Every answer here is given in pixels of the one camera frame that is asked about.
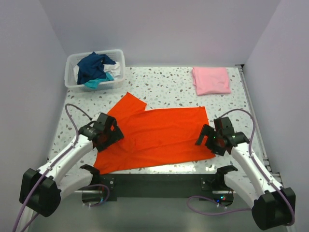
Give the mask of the orange t shirt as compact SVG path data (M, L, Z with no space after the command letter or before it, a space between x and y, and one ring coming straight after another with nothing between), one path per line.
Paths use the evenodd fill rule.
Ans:
M101 174L214 158L208 148L196 145L208 123L204 107L146 110L146 105L127 93L108 112L124 138L98 152L94 167Z

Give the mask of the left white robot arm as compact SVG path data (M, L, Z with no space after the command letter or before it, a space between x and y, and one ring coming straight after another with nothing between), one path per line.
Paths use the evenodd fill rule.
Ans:
M61 154L39 169L28 169L23 174L20 203L48 217L73 192L84 187L96 189L100 184L97 168L83 164L76 174L69 174L70 169L86 154L103 151L123 138L116 118L100 113L95 121L78 130Z

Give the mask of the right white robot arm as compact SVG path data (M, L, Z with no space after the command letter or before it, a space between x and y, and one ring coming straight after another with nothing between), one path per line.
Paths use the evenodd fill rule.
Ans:
M295 222L296 195L285 188L268 171L252 149L251 140L243 132L235 132L228 117L217 118L215 126L203 125L196 145L206 138L205 146L214 154L231 155L244 175L233 165L217 169L212 187L234 190L248 205L261 230L292 226Z

